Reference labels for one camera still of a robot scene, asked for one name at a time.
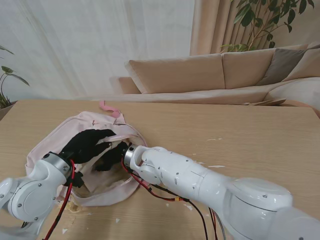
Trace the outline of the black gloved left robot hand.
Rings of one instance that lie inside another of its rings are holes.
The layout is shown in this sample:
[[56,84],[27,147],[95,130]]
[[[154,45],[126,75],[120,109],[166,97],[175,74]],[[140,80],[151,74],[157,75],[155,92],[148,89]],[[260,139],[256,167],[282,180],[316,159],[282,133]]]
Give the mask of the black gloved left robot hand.
[[109,142],[98,143],[116,134],[110,129],[87,129],[75,135],[58,154],[64,160],[73,160],[74,164],[89,162],[109,146]]

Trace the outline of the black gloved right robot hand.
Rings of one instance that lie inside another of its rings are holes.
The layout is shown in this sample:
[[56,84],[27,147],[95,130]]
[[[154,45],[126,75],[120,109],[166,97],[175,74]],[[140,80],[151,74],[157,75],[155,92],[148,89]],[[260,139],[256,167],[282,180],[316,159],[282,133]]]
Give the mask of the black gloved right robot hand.
[[97,161],[94,167],[95,171],[105,172],[111,170],[111,168],[122,161],[128,150],[128,144],[124,141],[120,142],[116,147],[108,150],[102,155],[102,157]]

